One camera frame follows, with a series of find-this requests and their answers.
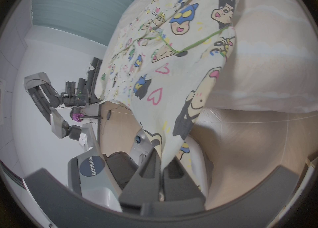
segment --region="white cartoon fabric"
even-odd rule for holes
[[[135,0],[122,15],[104,56],[95,87],[97,97],[105,89],[100,79],[119,31],[151,1]],[[291,113],[317,110],[318,40],[297,0],[239,0],[235,12],[236,45],[206,107]]]
[[[173,159],[235,43],[239,0],[152,0],[118,36],[104,101],[128,106],[161,157]]]

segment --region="poster on wall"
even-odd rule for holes
[[[3,124],[4,90],[5,90],[5,80],[0,79],[0,125]]]

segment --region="garment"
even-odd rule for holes
[[[153,0],[120,31],[103,101],[128,106],[161,157],[173,159],[235,44],[238,0]]]

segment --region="bed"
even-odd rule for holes
[[[122,15],[103,58],[95,95],[119,31],[151,0],[135,0]],[[318,110],[318,39],[296,0],[240,0],[233,18],[236,46],[206,107],[306,113]]]

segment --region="pink mouth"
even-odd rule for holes
[[[220,72],[219,71],[213,71],[210,73],[210,78],[217,78],[219,77]]]

